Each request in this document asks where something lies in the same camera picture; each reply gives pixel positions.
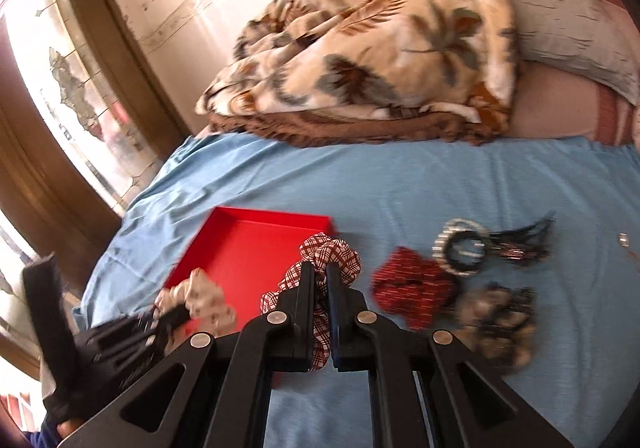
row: plaid scrunchie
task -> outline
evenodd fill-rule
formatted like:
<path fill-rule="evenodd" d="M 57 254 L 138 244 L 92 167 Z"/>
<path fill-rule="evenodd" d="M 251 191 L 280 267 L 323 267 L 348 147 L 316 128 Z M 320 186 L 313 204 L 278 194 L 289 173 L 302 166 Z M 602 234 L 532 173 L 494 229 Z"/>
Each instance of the plaid scrunchie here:
<path fill-rule="evenodd" d="M 276 308 L 281 291 L 297 287 L 300 283 L 302 262 L 312 262 L 316 271 L 316 291 L 319 295 L 314 307 L 314 352 L 312 370 L 326 365 L 331 354 L 329 338 L 329 315 L 326 307 L 326 265 L 337 262 L 340 266 L 340 279 L 345 285 L 351 285 L 360 274 L 360 256 L 344 240 L 329 238 L 324 233 L 312 235 L 300 246 L 301 260 L 296 262 L 278 284 L 278 291 L 268 292 L 260 298 L 260 309 L 268 313 Z"/>

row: door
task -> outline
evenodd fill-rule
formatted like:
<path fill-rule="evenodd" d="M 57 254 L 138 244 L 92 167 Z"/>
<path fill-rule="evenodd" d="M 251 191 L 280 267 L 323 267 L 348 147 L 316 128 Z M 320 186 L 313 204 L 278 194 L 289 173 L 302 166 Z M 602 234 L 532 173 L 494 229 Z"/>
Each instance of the door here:
<path fill-rule="evenodd" d="M 187 134 L 107 0 L 5 5 L 0 209 L 76 293 Z"/>

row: triangular cutout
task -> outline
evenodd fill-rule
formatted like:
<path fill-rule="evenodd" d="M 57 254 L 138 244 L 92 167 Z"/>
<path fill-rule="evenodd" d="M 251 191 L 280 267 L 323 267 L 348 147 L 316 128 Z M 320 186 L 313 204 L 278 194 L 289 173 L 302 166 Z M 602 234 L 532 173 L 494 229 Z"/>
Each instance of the triangular cutout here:
<path fill-rule="evenodd" d="M 154 384 L 123 408 L 120 417 L 149 433 L 157 431 L 184 370 L 183 364 L 172 365 Z"/>
<path fill-rule="evenodd" d="M 514 408 L 473 367 L 467 363 L 458 363 L 458 374 L 481 428 L 489 430 L 515 417 Z"/>

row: blanket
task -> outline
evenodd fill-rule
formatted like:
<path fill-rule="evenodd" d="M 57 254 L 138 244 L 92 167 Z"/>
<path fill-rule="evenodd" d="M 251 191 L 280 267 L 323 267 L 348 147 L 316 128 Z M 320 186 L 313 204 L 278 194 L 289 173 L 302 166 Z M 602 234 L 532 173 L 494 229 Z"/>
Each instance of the blanket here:
<path fill-rule="evenodd" d="M 274 0 L 234 60 L 196 104 L 212 130 L 312 146 L 488 141 L 507 130 L 518 57 L 509 0 Z"/>

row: pillow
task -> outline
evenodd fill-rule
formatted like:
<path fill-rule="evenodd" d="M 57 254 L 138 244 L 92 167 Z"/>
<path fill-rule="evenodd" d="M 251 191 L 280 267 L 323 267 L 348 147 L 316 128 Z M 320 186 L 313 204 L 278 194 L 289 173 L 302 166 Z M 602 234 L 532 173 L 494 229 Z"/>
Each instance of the pillow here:
<path fill-rule="evenodd" d="M 631 142 L 634 108 L 585 76 L 524 62 L 511 109 L 510 138 L 584 136 L 602 144 Z"/>
<path fill-rule="evenodd" d="M 521 58 L 587 76 L 638 104 L 638 67 L 600 0 L 511 0 Z"/>

